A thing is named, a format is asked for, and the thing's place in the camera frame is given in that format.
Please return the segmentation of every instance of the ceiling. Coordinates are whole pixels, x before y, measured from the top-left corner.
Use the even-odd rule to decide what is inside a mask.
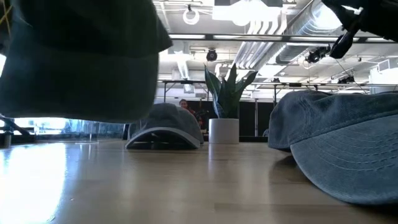
[[[212,13],[215,13],[217,9],[217,7],[215,7],[215,0],[202,1],[202,5],[193,3],[192,1],[184,0],[178,1],[178,3],[180,4],[172,4],[171,2],[171,0],[154,1],[158,15],[170,34],[251,34],[250,24],[247,24],[245,26],[237,26],[232,21],[214,20]],[[310,2],[310,0],[296,0],[296,4],[294,5],[294,7],[291,7],[291,5],[290,7],[284,7],[282,11],[284,12],[284,14],[286,14],[287,27],[283,30],[283,32],[281,32],[281,34],[290,34],[289,32],[292,31],[295,26],[299,26],[299,23],[302,22],[300,20],[302,19],[302,17],[304,17],[303,14],[306,14],[307,11],[304,10],[303,14],[299,13]],[[190,3],[192,9],[196,9],[200,12],[199,21],[195,25],[189,25],[183,19],[183,13]],[[257,11],[257,13],[267,14],[267,11]],[[187,17],[191,19],[193,18],[193,14],[193,12],[189,12]],[[240,11],[237,11],[237,14],[234,16],[239,17],[241,15],[247,15],[245,14],[243,8]],[[322,34],[338,35],[341,33],[342,31],[340,31],[339,29],[335,29],[329,33]],[[360,32],[358,33],[358,35],[370,36],[371,34]],[[226,67],[228,65],[231,65],[233,62],[237,61],[236,57],[237,55],[239,55],[239,50],[242,47],[243,42],[187,40],[184,41],[184,44],[184,53],[189,54],[189,57],[186,59],[186,65],[188,67],[189,74],[191,74],[190,79],[204,80],[204,65],[208,66],[208,68],[212,72],[216,72],[216,67]],[[356,83],[368,83],[370,70],[372,68],[377,67],[379,62],[383,62],[385,60],[395,61],[395,56],[398,57],[398,44],[354,44],[349,52],[346,54],[346,56],[341,60],[335,60],[333,58],[327,57],[320,60],[316,64],[309,65],[307,62],[305,62],[305,57],[308,56],[309,50],[317,47],[316,45],[311,45],[309,47],[305,47],[306,49],[303,52],[300,52],[294,58],[294,60],[292,60],[288,64],[284,64],[283,66],[271,65],[270,70],[265,70],[264,66],[266,63],[263,62],[268,60],[268,58],[271,56],[271,51],[274,50],[273,47],[275,46],[277,46],[277,44],[272,45],[269,51],[267,51],[266,53],[259,55],[258,57],[259,59],[261,59],[259,61],[262,63],[257,63],[256,66],[251,68],[252,70],[260,71],[260,74],[257,76],[255,82],[269,83],[273,78],[279,78],[281,82],[333,83],[333,80],[336,81],[339,77],[343,77],[344,75],[349,73],[354,75]],[[206,55],[209,49],[216,50],[218,54],[217,61],[207,62]],[[165,58],[165,60],[162,60],[162,56],[160,58],[161,61],[159,79],[178,79],[179,69],[177,62],[175,60],[167,58]],[[163,87],[163,84],[159,85],[160,90],[158,92],[158,97],[163,97]],[[183,85],[174,85],[167,92],[167,96],[181,98],[189,96],[195,97],[194,94],[184,94],[182,87]],[[283,86],[278,86],[278,89],[282,89],[277,95],[278,98],[282,97],[284,93],[292,91],[292,89]],[[337,90],[335,90],[335,92],[340,93],[363,92],[363,89],[359,87],[335,89]],[[202,87],[196,86],[195,93],[204,93],[204,91],[202,90]],[[248,88],[248,91],[245,94],[246,96],[244,95],[243,98],[249,97],[271,99],[273,98],[274,91],[273,88],[270,89],[266,86],[253,85]]]

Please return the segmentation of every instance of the black wall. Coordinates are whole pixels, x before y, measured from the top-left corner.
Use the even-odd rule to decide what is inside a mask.
[[[213,103],[210,101],[188,101],[189,107],[194,111],[209,111],[209,119],[217,118],[213,109]],[[240,102],[239,104],[239,128],[240,136],[254,136],[254,109],[255,102]],[[272,103],[258,103],[259,136],[268,129],[269,116],[274,105]]]

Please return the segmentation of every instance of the security camera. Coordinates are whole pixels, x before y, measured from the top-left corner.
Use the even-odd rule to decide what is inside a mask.
[[[210,49],[207,53],[206,59],[208,62],[214,62],[215,60],[217,60],[216,49]]]

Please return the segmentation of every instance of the person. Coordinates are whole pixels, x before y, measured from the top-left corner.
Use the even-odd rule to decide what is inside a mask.
[[[191,112],[191,114],[194,115],[197,118],[197,121],[198,121],[198,124],[199,124],[200,127],[203,126],[202,118],[200,116],[197,117],[196,112],[188,106],[188,101],[187,100],[184,100],[184,99],[180,100],[180,106],[182,108],[188,110],[189,112]]]

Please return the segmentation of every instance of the wooden table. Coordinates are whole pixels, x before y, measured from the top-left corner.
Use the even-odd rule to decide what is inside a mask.
[[[1,150],[0,223],[398,223],[395,208],[324,194],[265,143],[191,151],[127,151],[125,143]]]

